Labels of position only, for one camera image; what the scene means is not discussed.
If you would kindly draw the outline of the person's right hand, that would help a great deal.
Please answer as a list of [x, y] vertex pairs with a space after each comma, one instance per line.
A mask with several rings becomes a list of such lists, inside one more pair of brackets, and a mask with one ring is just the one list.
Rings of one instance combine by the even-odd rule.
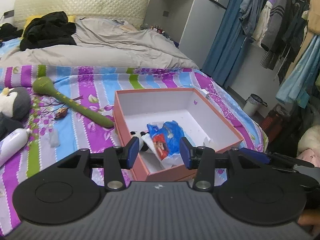
[[304, 210], [300, 215], [298, 224], [300, 226], [311, 226], [312, 234], [319, 234], [320, 226], [320, 211], [319, 210]]

